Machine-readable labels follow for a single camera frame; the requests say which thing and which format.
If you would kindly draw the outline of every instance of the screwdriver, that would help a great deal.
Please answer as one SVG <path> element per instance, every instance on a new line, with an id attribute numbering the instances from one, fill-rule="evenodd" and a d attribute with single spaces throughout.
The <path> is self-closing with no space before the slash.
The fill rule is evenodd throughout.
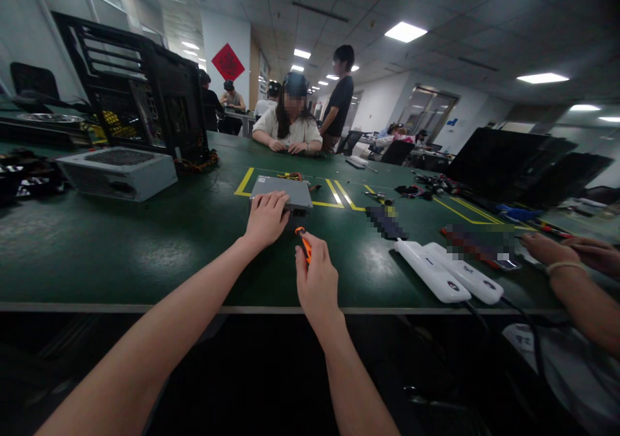
<path id="1" fill-rule="evenodd" d="M 297 234 L 302 239 L 302 249 L 304 250 L 305 260 L 306 262 L 308 262 L 308 264 L 310 264 L 310 262 L 312 261 L 312 247 L 310 247 L 310 243 L 306 239 L 302 238 L 302 234 L 305 234 L 304 227 L 300 226 L 299 228 L 295 229 L 295 234 Z"/>

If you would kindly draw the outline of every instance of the chair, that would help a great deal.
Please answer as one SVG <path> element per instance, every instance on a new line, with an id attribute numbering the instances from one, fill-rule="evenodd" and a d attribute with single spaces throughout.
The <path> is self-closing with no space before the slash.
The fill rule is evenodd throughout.
<path id="1" fill-rule="evenodd" d="M 45 68 L 38 68 L 24 63 L 11 63 L 11 78 L 15 93 L 23 90 L 34 90 L 60 100 L 54 73 Z"/>
<path id="2" fill-rule="evenodd" d="M 362 131 L 349 131 L 345 140 L 341 140 L 336 149 L 337 154 L 343 154 L 344 156 L 351 156 L 353 153 L 353 147 L 357 144 L 357 141 L 362 137 L 364 133 Z"/>
<path id="3" fill-rule="evenodd" d="M 386 152 L 381 157 L 382 163 L 389 163 L 390 165 L 402 166 L 402 162 L 405 161 L 409 152 L 413 150 L 413 144 L 405 141 L 394 141 L 387 148 Z"/>

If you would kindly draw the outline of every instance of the person sitting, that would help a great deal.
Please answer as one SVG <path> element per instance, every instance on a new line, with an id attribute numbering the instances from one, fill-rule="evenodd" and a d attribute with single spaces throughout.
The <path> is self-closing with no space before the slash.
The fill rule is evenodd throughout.
<path id="1" fill-rule="evenodd" d="M 274 152 L 314 153 L 321 150 L 323 138 L 307 105 L 308 81 L 303 74 L 290 72 L 284 78 L 278 104 L 254 125 L 252 137 Z"/>
<path id="2" fill-rule="evenodd" d="M 200 85 L 202 86 L 202 108 L 205 112 L 205 128 L 207 130 L 218 130 L 218 116 L 216 111 L 224 114 L 224 108 L 218 101 L 218 96 L 209 89 L 211 77 L 206 71 L 200 70 Z"/>
<path id="3" fill-rule="evenodd" d="M 224 90 L 225 92 L 220 97 L 220 103 L 229 108 L 245 111 L 243 97 L 234 89 L 234 84 L 230 79 L 224 83 Z"/>
<path id="4" fill-rule="evenodd" d="M 280 91 L 282 90 L 282 84 L 276 81 L 269 81 L 269 90 L 267 91 L 267 99 L 261 99 L 256 102 L 254 108 L 254 116 L 258 121 L 269 109 L 275 107 L 278 104 L 280 98 Z"/>

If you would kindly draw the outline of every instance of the computer case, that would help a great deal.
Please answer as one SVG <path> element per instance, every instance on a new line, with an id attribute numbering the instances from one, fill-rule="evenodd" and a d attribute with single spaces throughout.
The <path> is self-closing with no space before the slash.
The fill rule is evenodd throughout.
<path id="1" fill-rule="evenodd" d="M 528 207 L 546 209 L 576 197 L 613 159 L 601 155 L 569 153 L 549 168 L 519 199 Z"/>
<path id="2" fill-rule="evenodd" d="M 577 144 L 544 134 L 478 128 L 450 163 L 446 175 L 475 194 L 511 203 Z"/>
<path id="3" fill-rule="evenodd" d="M 196 63 L 147 37 L 52 15 L 110 145 L 208 158 Z"/>

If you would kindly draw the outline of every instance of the forearm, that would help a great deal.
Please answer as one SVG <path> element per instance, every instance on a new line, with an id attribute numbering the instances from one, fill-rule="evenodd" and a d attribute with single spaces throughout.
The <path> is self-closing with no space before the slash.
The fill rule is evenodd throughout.
<path id="1" fill-rule="evenodd" d="M 578 330 L 620 359 L 620 305 L 578 268 L 554 269 L 550 283 Z"/>
<path id="2" fill-rule="evenodd" d="M 139 434 L 158 393 L 258 250 L 243 238 L 144 315 L 39 434 Z"/>
<path id="3" fill-rule="evenodd" d="M 340 434 L 400 434 L 355 350 L 344 315 L 325 331 L 317 337 L 325 352 L 329 390 Z"/>
<path id="4" fill-rule="evenodd" d="M 268 133 L 266 133 L 265 131 L 261 131 L 261 130 L 255 130 L 252 133 L 252 139 L 266 146 L 269 146 L 271 142 L 271 136 L 268 135 Z"/>
<path id="5" fill-rule="evenodd" d="M 323 121 L 323 124 L 321 126 L 321 129 L 319 131 L 319 133 L 321 134 L 321 136 L 323 134 L 325 134 L 325 132 L 329 129 L 329 127 L 331 126 L 332 122 L 334 121 L 334 119 L 336 118 L 336 115 L 338 114 L 338 109 L 331 107 L 331 109 L 329 110 L 329 112 L 327 113 L 327 117 L 325 117 L 325 120 Z"/>

